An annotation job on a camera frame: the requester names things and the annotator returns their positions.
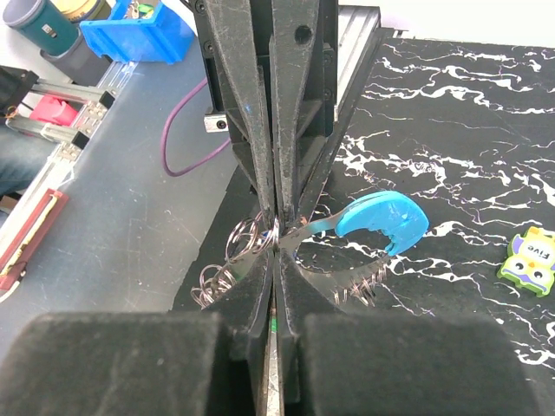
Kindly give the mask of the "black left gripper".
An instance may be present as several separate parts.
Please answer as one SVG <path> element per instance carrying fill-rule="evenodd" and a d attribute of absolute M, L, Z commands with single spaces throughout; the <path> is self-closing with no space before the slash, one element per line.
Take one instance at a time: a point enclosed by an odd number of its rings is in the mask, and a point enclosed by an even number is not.
<path fill-rule="evenodd" d="M 257 186 L 264 224 L 291 223 L 298 185 L 333 134 L 336 1 L 192 1 L 213 115 Z"/>

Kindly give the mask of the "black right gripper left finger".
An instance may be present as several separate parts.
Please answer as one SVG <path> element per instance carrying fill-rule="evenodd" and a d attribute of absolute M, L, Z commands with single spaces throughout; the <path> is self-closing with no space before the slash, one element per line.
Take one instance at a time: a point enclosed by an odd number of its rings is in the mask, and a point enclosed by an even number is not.
<path fill-rule="evenodd" d="M 271 263 L 199 312 L 38 316 L 1 366 L 2 414 L 264 414 Z"/>

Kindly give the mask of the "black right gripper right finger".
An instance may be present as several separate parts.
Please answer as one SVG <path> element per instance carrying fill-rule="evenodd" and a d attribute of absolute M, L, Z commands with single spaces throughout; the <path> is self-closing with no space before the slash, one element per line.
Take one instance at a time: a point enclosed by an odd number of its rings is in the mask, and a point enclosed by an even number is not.
<path fill-rule="evenodd" d="M 292 257 L 275 263 L 280 332 L 297 336 L 288 415 L 534 415 L 538 401 L 504 331 L 478 319 L 347 315 Z"/>

